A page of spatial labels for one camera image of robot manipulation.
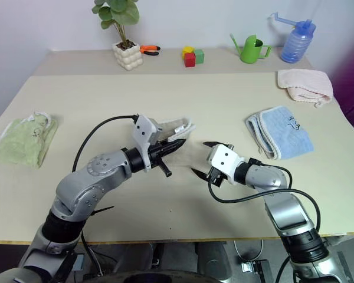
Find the blue towel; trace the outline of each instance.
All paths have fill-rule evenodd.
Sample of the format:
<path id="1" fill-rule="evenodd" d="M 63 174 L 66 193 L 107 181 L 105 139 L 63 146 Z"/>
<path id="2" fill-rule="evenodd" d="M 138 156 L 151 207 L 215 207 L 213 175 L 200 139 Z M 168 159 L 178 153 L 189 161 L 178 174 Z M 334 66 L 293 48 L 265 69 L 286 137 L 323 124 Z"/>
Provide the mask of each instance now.
<path id="1" fill-rule="evenodd" d="M 288 159 L 313 151 L 308 133 L 285 106 L 261 111 L 245 123 L 269 159 Z"/>

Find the white flower pot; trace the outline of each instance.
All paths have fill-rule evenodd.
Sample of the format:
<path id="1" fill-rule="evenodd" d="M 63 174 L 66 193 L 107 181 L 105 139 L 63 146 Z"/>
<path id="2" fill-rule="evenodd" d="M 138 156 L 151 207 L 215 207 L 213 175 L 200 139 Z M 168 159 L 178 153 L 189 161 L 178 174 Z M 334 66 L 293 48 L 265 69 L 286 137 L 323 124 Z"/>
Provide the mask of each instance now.
<path id="1" fill-rule="evenodd" d="M 113 51 L 119 65 L 130 71 L 143 64 L 143 58 L 142 53 L 140 53 L 139 44 L 136 44 L 129 49 L 122 50 L 121 48 L 117 47 L 118 43 L 113 44 Z"/>

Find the toy block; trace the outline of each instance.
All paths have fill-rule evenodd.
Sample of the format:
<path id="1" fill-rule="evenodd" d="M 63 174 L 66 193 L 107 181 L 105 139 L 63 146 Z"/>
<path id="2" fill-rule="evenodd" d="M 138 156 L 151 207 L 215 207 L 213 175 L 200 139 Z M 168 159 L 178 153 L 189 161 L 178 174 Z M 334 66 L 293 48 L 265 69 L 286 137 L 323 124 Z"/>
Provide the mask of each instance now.
<path id="1" fill-rule="evenodd" d="M 187 53 L 193 53 L 194 52 L 194 48 L 192 48 L 191 46 L 185 46 L 182 49 L 182 59 L 185 59 L 185 54 Z"/>
<path id="2" fill-rule="evenodd" d="M 194 53 L 186 53 L 185 58 L 185 67 L 194 67 L 195 66 L 195 55 Z"/>
<path id="3" fill-rule="evenodd" d="M 194 50 L 194 55 L 195 55 L 195 63 L 202 64 L 205 59 L 205 54 L 204 54 L 203 50 L 201 50 L 201 49 Z"/>

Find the yellow block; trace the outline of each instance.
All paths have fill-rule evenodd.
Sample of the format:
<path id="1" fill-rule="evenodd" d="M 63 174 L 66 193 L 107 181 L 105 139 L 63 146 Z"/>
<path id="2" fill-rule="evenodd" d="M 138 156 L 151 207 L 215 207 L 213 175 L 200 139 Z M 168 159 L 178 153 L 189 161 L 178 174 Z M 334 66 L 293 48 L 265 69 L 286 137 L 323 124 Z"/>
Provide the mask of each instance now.
<path id="1" fill-rule="evenodd" d="M 194 48 L 192 48 L 191 46 L 185 46 L 182 49 L 182 59 L 185 59 L 185 54 L 187 53 L 193 53 L 194 52 Z"/>

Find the pink towel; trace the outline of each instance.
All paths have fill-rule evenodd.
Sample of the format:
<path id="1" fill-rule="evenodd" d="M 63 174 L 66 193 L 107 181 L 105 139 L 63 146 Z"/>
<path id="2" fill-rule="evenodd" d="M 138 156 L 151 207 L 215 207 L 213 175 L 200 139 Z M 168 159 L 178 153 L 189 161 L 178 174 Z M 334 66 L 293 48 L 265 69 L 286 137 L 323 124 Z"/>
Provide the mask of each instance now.
<path id="1" fill-rule="evenodd" d="M 333 99 L 333 87 L 326 73 L 316 70 L 291 69 L 278 71 L 278 86 L 287 88 L 296 101 L 311 102 L 321 107 Z"/>

